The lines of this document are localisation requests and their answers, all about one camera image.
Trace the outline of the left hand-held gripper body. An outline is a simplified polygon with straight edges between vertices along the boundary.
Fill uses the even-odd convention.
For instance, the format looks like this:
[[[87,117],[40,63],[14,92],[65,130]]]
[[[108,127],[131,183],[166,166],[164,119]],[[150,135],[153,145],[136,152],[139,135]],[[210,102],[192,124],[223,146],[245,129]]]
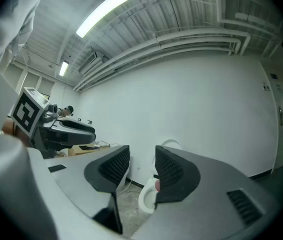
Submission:
[[[53,131],[61,118],[57,105],[51,104],[35,88],[22,88],[10,116],[13,135],[24,134],[28,146],[39,150],[44,159],[54,158],[69,147],[61,144],[59,137],[62,135]]]

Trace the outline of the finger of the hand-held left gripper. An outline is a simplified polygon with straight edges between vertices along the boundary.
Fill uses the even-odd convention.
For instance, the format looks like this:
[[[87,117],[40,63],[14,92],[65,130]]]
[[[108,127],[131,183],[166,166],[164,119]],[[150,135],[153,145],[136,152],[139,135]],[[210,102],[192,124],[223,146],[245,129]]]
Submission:
[[[92,127],[85,130],[63,127],[51,131],[51,141],[66,146],[90,144],[95,139],[95,129]]]
[[[57,118],[53,124],[52,129],[62,133],[95,133],[95,129],[87,124],[67,118]]]

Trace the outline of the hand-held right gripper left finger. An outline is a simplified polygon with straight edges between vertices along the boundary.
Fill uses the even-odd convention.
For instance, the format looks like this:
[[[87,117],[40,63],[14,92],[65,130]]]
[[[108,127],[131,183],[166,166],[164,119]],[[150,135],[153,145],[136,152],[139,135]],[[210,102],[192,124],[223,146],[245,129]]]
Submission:
[[[119,145],[45,163],[62,192],[86,216],[122,234],[117,189],[130,166],[130,147]]]

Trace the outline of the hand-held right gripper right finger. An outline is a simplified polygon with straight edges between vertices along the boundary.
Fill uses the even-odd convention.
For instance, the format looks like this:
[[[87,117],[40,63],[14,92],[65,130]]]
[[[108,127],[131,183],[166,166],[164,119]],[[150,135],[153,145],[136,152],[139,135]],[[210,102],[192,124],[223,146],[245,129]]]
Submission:
[[[271,194],[225,162],[158,145],[155,168],[154,212],[134,240],[252,240],[279,211]]]

